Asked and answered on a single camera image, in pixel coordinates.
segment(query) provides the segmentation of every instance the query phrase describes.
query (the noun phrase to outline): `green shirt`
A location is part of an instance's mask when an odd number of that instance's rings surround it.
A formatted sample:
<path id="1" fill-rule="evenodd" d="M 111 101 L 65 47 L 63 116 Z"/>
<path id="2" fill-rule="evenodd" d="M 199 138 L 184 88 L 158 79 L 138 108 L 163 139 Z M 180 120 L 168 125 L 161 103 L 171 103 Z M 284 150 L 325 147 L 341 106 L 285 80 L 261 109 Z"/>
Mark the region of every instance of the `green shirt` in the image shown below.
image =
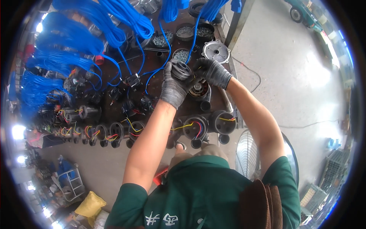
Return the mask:
<path id="1" fill-rule="evenodd" d="M 264 184 L 278 186 L 283 228 L 297 228 L 300 201 L 287 157 L 268 169 Z M 123 184 L 105 223 L 106 226 L 145 228 L 239 228 L 239 193 L 251 181 L 230 169 L 218 156 L 186 159 L 168 173 L 167 184 L 150 195 L 137 184 Z"/>

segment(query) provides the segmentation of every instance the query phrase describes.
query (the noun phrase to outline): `metal flange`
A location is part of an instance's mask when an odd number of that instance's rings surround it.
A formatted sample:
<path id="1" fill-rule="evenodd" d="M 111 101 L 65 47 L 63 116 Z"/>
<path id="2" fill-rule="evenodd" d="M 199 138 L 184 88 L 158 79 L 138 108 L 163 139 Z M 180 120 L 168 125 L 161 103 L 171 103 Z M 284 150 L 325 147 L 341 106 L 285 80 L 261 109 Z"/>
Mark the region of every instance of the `metal flange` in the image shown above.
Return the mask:
<path id="1" fill-rule="evenodd" d="M 207 59 L 217 60 L 220 64 L 228 63 L 231 50 L 220 40 L 206 42 L 203 47 L 202 56 Z"/>

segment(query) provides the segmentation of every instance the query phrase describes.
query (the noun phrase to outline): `yellow sack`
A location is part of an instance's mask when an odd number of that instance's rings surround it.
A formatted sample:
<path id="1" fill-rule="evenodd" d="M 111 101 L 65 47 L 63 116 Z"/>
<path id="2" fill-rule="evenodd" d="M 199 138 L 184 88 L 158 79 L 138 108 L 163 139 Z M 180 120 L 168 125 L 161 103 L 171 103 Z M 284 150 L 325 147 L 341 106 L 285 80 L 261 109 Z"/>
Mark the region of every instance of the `yellow sack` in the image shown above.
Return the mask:
<path id="1" fill-rule="evenodd" d="M 102 198 L 90 191 L 85 200 L 75 210 L 75 213 L 85 217 L 91 217 L 106 204 L 107 203 Z"/>

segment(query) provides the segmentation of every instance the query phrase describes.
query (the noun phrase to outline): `hand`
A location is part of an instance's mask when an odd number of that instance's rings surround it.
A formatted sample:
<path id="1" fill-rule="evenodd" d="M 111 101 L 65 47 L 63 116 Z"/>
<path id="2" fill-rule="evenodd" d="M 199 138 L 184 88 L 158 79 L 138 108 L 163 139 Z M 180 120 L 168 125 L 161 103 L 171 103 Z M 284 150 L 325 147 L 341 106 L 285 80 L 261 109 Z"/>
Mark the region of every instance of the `hand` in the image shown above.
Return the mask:
<path id="1" fill-rule="evenodd" d="M 199 58 L 193 66 L 196 77 L 202 77 L 211 85 L 226 90 L 232 74 L 217 60 Z"/>
<path id="2" fill-rule="evenodd" d="M 163 71 L 163 84 L 161 86 L 160 99 L 171 104 L 175 109 L 183 103 L 189 86 L 184 81 L 172 78 L 172 63 L 167 62 Z"/>

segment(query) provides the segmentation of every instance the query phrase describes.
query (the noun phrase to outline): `concrete floor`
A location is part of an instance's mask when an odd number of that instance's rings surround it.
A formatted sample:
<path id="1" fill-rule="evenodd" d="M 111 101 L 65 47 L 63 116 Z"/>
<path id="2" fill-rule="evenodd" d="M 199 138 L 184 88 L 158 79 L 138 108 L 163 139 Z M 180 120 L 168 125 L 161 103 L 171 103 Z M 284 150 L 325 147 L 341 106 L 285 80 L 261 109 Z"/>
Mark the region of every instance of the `concrete floor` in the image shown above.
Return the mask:
<path id="1" fill-rule="evenodd" d="M 260 75 L 262 82 L 253 95 L 270 110 L 290 140 L 299 163 L 301 191 L 307 182 L 320 181 L 329 152 L 325 150 L 326 138 L 342 138 L 340 124 L 334 120 L 342 120 L 346 108 L 340 76 L 323 57 L 313 32 L 293 22 L 289 9 L 281 0 L 256 0 L 232 56 Z M 230 5 L 225 11 L 231 20 Z M 253 90 L 259 83 L 258 76 L 238 62 L 235 67 L 240 82 Z M 321 123 L 304 127 L 316 122 Z M 235 167 L 235 150 L 242 131 L 236 130 L 230 143 L 222 146 L 231 168 Z M 189 145 L 186 137 L 181 140 Z M 216 134 L 211 134 L 210 141 L 217 143 Z M 65 143 L 39 151 L 55 164 L 60 154 L 78 163 L 87 189 L 107 202 L 106 211 L 111 210 L 129 152 L 124 142 L 117 149 Z M 188 147 L 190 153 L 197 151 Z M 173 155 L 173 149 L 165 151 L 161 168 Z"/>

